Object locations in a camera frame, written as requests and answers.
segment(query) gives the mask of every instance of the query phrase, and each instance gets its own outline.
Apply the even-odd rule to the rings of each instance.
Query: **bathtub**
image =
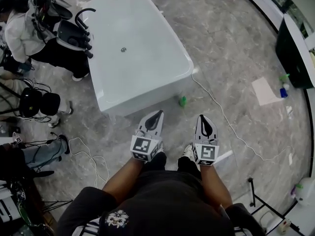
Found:
[[[92,0],[84,8],[99,109],[127,116],[179,94],[193,63],[151,0]]]

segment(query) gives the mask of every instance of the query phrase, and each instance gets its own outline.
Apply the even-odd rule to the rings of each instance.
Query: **floor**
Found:
[[[77,11],[89,0],[66,0]],[[261,13],[248,0],[152,0],[172,26],[193,59],[194,77],[222,105],[232,126],[249,146],[238,140],[223,118],[218,105],[196,83],[191,81],[185,95],[185,108],[171,98],[126,118],[107,117],[100,113],[90,77],[81,82],[71,80],[62,68],[38,64],[34,76],[51,86],[54,92],[72,101],[74,113],[62,116],[62,124],[54,132],[69,139],[80,137],[93,155],[102,155],[112,176],[129,158],[132,134],[147,113],[164,110],[164,147],[167,168],[176,169],[177,158],[192,140],[199,114],[205,114],[218,127],[219,155],[233,154],[216,165],[231,192],[233,200],[242,200],[248,207],[248,177],[253,177],[257,194],[285,211],[292,204],[289,193],[293,185],[308,174],[311,138],[310,120],[303,91],[291,88],[284,101],[260,106],[252,82],[265,77],[279,97],[278,77],[284,70],[276,57],[276,33]],[[290,115],[287,108],[292,107]],[[22,129],[28,141],[51,137],[46,124],[24,121]],[[73,152],[85,149],[73,142]],[[292,153],[292,164],[288,155]],[[102,160],[99,174],[107,177]],[[95,172],[84,154],[64,156],[59,163],[46,167],[54,170],[50,177],[36,179],[45,200],[69,200],[85,186],[93,186]],[[53,211],[58,220],[65,207]]]

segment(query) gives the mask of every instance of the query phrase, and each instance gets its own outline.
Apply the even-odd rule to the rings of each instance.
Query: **white shirt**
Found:
[[[26,20],[26,13],[12,11],[4,30],[8,47],[14,59],[20,63],[24,63],[29,58],[28,56],[40,52],[45,47],[45,43],[38,37],[35,28],[27,27]]]

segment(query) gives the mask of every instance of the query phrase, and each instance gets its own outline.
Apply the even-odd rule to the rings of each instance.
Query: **power cord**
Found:
[[[223,116],[224,116],[224,118],[225,118],[227,124],[230,126],[230,128],[231,128],[232,131],[233,131],[233,133],[235,134],[236,138],[239,139],[239,140],[241,140],[241,141],[246,145],[246,147],[247,147],[247,148],[250,148],[250,149],[255,153],[255,155],[257,155],[257,156],[260,157],[260,159],[261,159],[262,161],[272,161],[272,160],[274,160],[276,157],[280,156],[280,155],[282,154],[282,152],[284,152],[284,151],[287,150],[288,148],[292,148],[293,151],[294,151],[294,147],[288,146],[288,147],[286,147],[285,149],[283,149],[278,155],[274,156],[273,158],[268,158],[268,159],[262,158],[261,155],[259,155],[259,154],[256,153],[255,149],[253,149],[251,146],[249,146],[242,138],[240,138],[240,137],[236,134],[234,128],[232,127],[231,123],[230,123],[229,120],[227,119],[227,117],[226,117],[226,115],[225,115],[225,113],[224,113],[224,111],[223,111],[222,106],[213,98],[213,96],[211,95],[211,93],[210,93],[208,90],[206,90],[206,89],[204,88],[204,86],[201,85],[197,80],[195,80],[192,74],[191,74],[191,78],[192,78],[192,80],[195,81],[199,86],[201,86],[201,87],[210,95],[210,97],[213,99],[213,101],[221,108],[221,112],[222,112],[222,114],[223,114]]]
[[[77,153],[75,153],[75,154],[73,154],[73,153],[72,153],[72,151],[71,151],[71,147],[70,147],[70,142],[71,142],[71,141],[73,141],[73,140],[77,140],[77,139],[79,139],[79,140],[83,143],[83,145],[84,145],[84,146],[88,149],[89,154],[88,154],[88,153],[86,153],[85,151],[79,151],[79,152],[77,152]],[[97,181],[98,181],[98,178],[102,179],[105,183],[107,183],[107,181],[108,181],[108,179],[109,179],[109,170],[108,170],[107,163],[106,163],[106,160],[105,160],[105,158],[104,158],[104,157],[102,157],[101,155],[95,155],[95,156],[92,156],[92,155],[91,155],[91,151],[90,151],[89,147],[88,147],[88,146],[86,146],[86,144],[85,144],[85,143],[81,140],[81,138],[80,138],[80,137],[70,139],[70,140],[68,141],[68,145],[69,145],[69,150],[70,150],[70,154],[71,154],[71,155],[75,156],[75,155],[78,155],[78,154],[84,153],[84,154],[86,154],[86,155],[89,157],[89,159],[90,159],[90,164],[91,164],[91,161],[93,161],[93,162],[94,162],[94,165],[93,165],[93,164],[91,164],[91,166],[95,169],[95,175],[96,175],[96,179],[95,179],[95,181],[94,181],[94,187],[95,187],[95,188],[98,188],[98,186],[97,186]],[[101,158],[103,158],[103,159],[104,159],[105,166],[106,166],[106,170],[107,170],[107,179],[106,179],[106,180],[105,180],[105,179],[103,179],[103,178],[102,178],[102,177],[98,174],[98,172],[97,172],[97,164],[96,164],[96,162],[95,162],[95,160],[94,160],[94,158],[96,158],[96,157],[101,157]]]

